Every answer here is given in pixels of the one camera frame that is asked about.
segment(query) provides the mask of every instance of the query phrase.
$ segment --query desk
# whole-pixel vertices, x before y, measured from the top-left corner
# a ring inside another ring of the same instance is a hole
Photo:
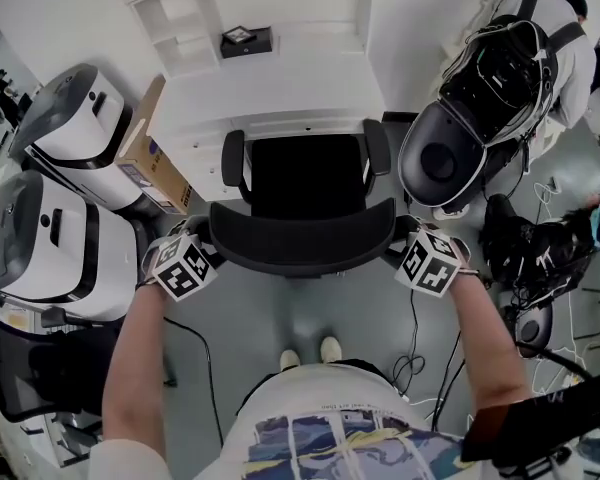
[[[384,100],[366,56],[263,53],[227,59],[222,68],[165,85],[148,135],[206,201],[239,199],[226,187],[225,136],[247,140],[362,133],[382,119]],[[249,167],[244,169],[247,184]]]

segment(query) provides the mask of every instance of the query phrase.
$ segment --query office chair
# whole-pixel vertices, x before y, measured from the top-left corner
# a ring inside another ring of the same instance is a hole
[[[227,261],[267,274],[319,277],[363,265],[389,247],[395,200],[366,205],[375,178],[391,171],[378,121],[364,121],[366,172],[352,135],[261,139],[250,146],[251,190],[242,172],[243,131],[225,139],[222,177],[239,187],[251,215],[219,203],[210,209],[210,238]]]
[[[52,412],[102,414],[116,327],[30,334],[0,322],[0,411],[17,423]]]

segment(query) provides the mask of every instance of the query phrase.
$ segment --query white shoe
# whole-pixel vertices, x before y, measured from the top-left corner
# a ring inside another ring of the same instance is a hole
[[[320,345],[320,357],[323,363],[342,361],[342,347],[338,340],[333,336],[323,339]]]
[[[296,354],[295,350],[285,350],[280,356],[280,371],[283,372],[287,368],[293,366],[300,366],[300,356]]]
[[[467,213],[469,213],[469,208],[471,205],[466,205],[462,210],[458,212],[447,213],[442,208],[434,208],[433,209],[433,218],[435,220],[452,220],[452,219],[461,219]]]

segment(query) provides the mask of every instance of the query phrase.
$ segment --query gray floor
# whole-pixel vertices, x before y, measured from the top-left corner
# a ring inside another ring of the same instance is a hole
[[[401,125],[389,126],[394,158],[404,136]],[[488,187],[489,194],[509,192],[520,173],[514,162]],[[600,189],[600,151],[586,127],[579,125],[560,139],[558,146],[533,165],[512,203],[518,213],[535,219],[538,200],[533,183],[546,183],[554,176],[563,188],[550,203],[554,216],[575,209],[588,195]],[[370,203],[396,197],[399,213],[407,212],[397,175],[378,180]],[[236,208],[245,208],[240,203]],[[451,234],[463,237],[481,265],[477,247],[485,202],[476,200],[470,215],[445,225]],[[413,213],[429,217],[429,211],[414,205]],[[204,205],[197,207],[204,211]],[[548,216],[543,213],[542,219]],[[319,281],[290,281],[225,265],[220,278],[210,287],[176,305],[171,317],[193,326],[208,339],[213,356],[215,388],[222,427],[229,430],[245,394],[267,373],[278,368],[280,353],[296,349],[304,362],[318,359],[323,336],[338,337],[349,358],[361,358],[388,372],[394,361],[409,350],[413,317],[409,290],[393,280],[394,272],[382,261],[347,272],[344,277],[330,276]],[[583,286],[600,288],[600,256],[596,258]],[[572,294],[576,334],[597,331],[600,306],[595,297],[581,292]],[[418,353],[427,361],[425,370],[415,377],[409,396],[417,402],[436,395],[443,369],[451,352],[458,325],[449,298],[438,301],[424,295],[415,297],[420,324]],[[192,336],[174,328],[167,329],[168,350],[180,380],[177,389],[167,393],[167,439],[169,465],[176,480],[189,479],[208,465],[219,447],[213,425],[204,351]],[[556,306],[556,322],[551,346],[571,343],[568,298]],[[461,360],[458,354],[454,364]],[[587,355],[588,366],[600,370],[600,353]],[[536,361],[528,362],[530,378]],[[539,366],[535,388],[539,390],[555,376],[550,364]],[[433,402],[418,405],[423,415]],[[462,433],[471,399],[462,374],[452,392],[440,421],[443,431]]]

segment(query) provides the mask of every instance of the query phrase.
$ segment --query black strap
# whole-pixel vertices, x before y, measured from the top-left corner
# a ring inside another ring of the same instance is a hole
[[[538,0],[522,0],[520,4],[520,10],[518,11],[518,18],[521,20],[531,21],[533,13],[536,11],[536,5]]]
[[[549,38],[549,43],[555,53],[558,53],[568,44],[573,43],[576,39],[586,36],[586,32],[577,21],[565,25]]]

